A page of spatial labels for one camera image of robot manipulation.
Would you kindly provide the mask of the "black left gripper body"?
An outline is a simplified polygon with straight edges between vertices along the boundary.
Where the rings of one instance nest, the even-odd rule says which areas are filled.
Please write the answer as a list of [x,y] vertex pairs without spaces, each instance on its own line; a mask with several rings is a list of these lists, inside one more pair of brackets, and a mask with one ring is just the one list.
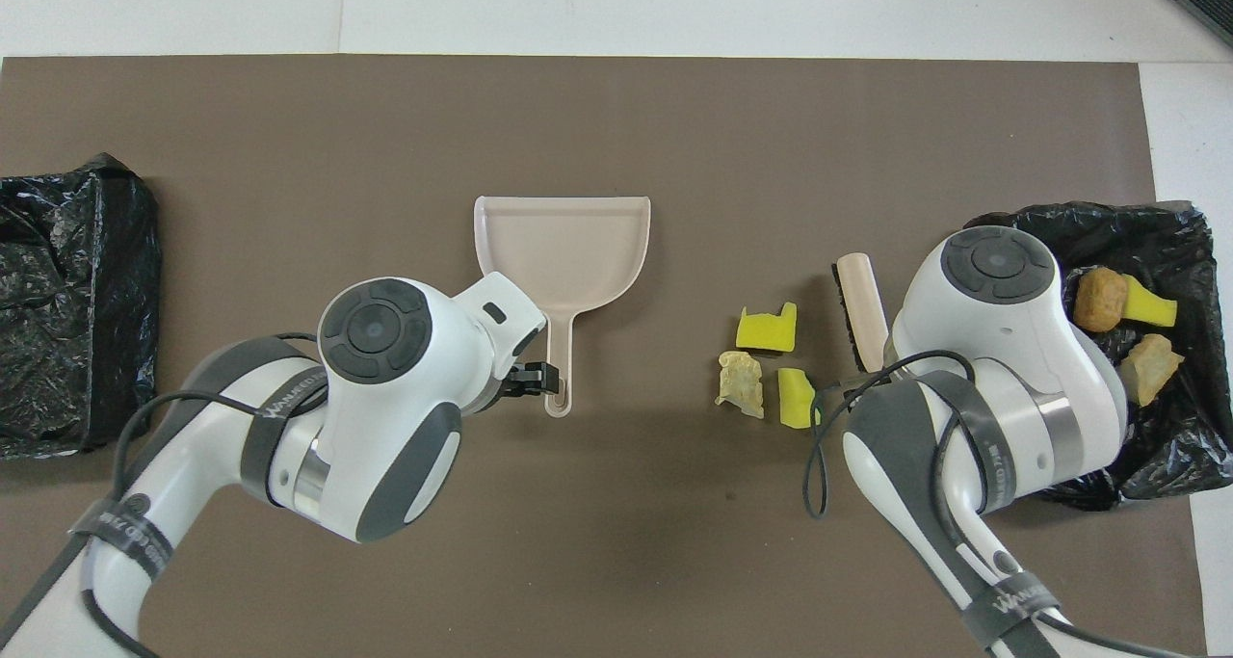
[[525,389],[520,380],[520,375],[525,368],[525,364],[515,362],[510,365],[506,377],[498,381],[493,389],[490,391],[490,400],[487,408],[492,408],[497,402],[506,398],[519,398],[519,396],[525,396]]

